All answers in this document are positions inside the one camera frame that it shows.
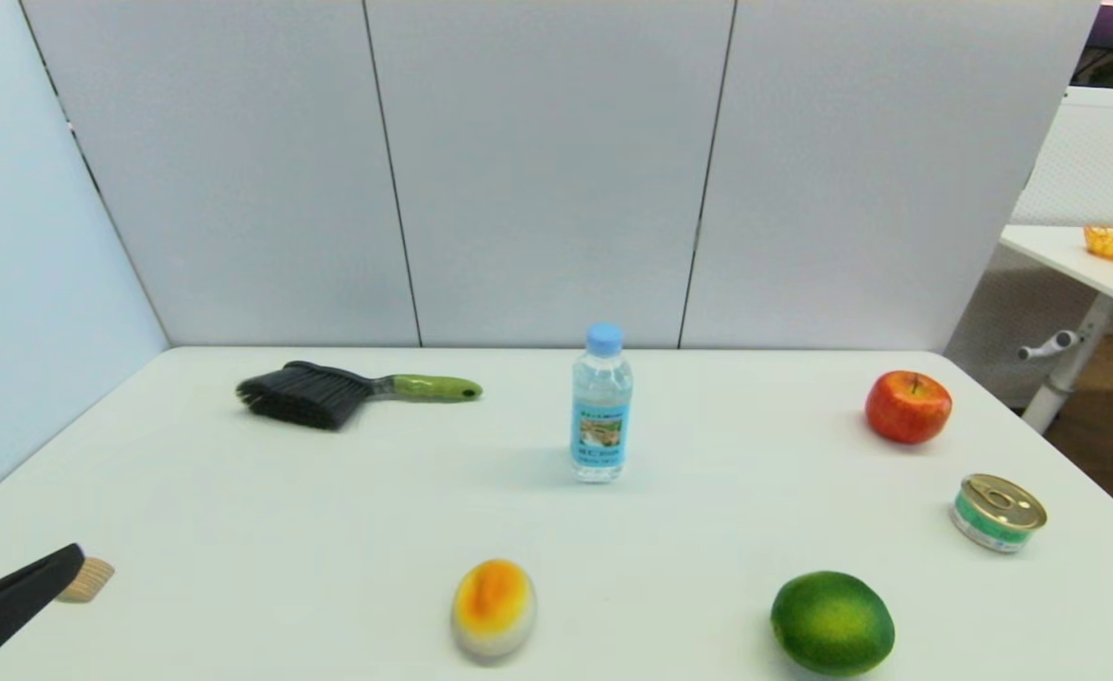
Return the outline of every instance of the water bottle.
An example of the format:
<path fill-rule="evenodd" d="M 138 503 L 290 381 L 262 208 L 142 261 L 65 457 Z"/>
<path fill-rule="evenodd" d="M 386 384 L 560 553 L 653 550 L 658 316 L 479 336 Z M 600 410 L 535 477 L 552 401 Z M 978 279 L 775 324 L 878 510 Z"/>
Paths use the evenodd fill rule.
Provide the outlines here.
<path fill-rule="evenodd" d="M 622 329 L 595 324 L 585 335 L 585 354 L 573 363 L 570 453 L 583 483 L 610 483 L 624 470 L 632 376 L 622 346 Z"/>

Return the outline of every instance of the lime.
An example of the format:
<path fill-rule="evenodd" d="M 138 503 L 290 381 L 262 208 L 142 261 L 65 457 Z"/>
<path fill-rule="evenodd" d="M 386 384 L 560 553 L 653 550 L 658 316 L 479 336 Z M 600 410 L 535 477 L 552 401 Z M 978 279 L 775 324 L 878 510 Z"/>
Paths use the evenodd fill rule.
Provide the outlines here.
<path fill-rule="evenodd" d="M 841 572 L 810 572 L 786 583 L 770 609 L 784 651 L 812 672 L 855 677 L 893 652 L 893 615 L 876 591 Z"/>

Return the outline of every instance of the orange yolk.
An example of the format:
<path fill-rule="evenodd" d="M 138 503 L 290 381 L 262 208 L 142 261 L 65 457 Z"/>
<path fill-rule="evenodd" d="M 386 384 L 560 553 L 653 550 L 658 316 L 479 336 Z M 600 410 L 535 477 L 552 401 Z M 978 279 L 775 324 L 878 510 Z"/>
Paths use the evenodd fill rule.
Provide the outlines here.
<path fill-rule="evenodd" d="M 530 590 L 525 573 L 512 562 L 483 562 L 460 584 L 456 616 L 473 633 L 499 634 L 525 612 Z"/>

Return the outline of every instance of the red apple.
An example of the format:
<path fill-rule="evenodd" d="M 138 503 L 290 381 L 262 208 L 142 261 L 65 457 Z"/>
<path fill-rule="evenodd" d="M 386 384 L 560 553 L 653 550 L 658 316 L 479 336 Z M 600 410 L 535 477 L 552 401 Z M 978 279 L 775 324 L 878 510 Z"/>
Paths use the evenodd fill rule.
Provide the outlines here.
<path fill-rule="evenodd" d="M 880 375 L 867 394 L 867 423 L 888 440 L 917 445 L 942 432 L 951 417 L 951 394 L 915 371 Z"/>

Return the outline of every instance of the desk leg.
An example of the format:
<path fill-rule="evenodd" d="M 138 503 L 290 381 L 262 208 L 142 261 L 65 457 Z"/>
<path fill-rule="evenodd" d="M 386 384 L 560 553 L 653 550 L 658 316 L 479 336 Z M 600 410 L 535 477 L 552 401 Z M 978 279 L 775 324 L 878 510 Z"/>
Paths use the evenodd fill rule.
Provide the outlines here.
<path fill-rule="evenodd" d="M 1056 413 L 1073 394 L 1078 375 L 1082 375 L 1082 369 L 1090 362 L 1090 357 L 1097 348 L 1097 342 L 1102 340 L 1112 318 L 1113 298 L 1099 293 L 1085 318 L 1082 319 L 1082 327 L 1078 328 L 1078 346 L 1061 355 L 1061 362 L 1044 379 L 1040 391 L 1035 392 L 1035 397 L 1031 398 L 1026 413 L 1023 413 L 1022 418 L 1028 426 L 1043 434 L 1052 425 Z"/>

